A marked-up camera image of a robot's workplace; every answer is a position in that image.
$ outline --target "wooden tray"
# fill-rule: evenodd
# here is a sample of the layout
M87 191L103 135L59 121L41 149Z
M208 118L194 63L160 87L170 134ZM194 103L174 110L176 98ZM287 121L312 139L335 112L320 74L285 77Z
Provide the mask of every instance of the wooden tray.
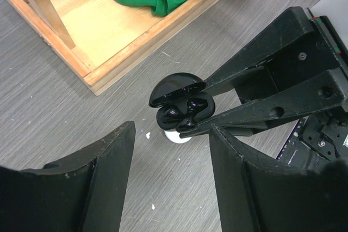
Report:
M8 0L99 95L218 0L188 0L166 17L114 0Z

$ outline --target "wooden board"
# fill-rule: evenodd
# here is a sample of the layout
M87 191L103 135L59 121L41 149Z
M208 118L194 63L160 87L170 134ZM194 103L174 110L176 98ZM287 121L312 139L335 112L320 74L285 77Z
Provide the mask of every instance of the wooden board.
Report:
M33 5L8 1L99 95L218 0L188 0L166 17L114 0L50 0L74 43L70 48Z

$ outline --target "bolt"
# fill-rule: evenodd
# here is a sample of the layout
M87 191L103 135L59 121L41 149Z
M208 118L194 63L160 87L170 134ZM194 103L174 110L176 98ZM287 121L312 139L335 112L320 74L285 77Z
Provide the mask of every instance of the bolt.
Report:
M324 147L326 145L325 141L319 141L318 146L319 147Z
M298 55L299 60L304 61L307 58L307 54L302 52Z

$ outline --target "gray wood grain surface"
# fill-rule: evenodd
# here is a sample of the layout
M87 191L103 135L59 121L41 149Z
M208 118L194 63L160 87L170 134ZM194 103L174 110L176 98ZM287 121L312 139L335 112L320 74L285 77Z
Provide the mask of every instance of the gray wood grain surface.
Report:
M221 231L208 137L168 141L147 105L151 90L174 72L206 78L286 7L317 1L221 0L96 97L0 0L0 164L40 168L133 120L137 135L120 230ZM216 103L217 112L239 104L234 92ZM275 156L292 125L242 140Z

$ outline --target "wooden floor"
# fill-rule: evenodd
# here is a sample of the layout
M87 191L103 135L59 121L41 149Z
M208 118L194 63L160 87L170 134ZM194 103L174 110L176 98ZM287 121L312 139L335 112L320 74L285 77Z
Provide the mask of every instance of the wooden floor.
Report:
M40 168L133 120L136 144L120 231L221 231L208 137L169 142L147 105L151 90L174 72L206 78L286 7L317 1L221 0L96 97L0 0L0 164ZM238 105L234 93L216 102L218 112ZM291 124L243 140L275 156L290 131Z

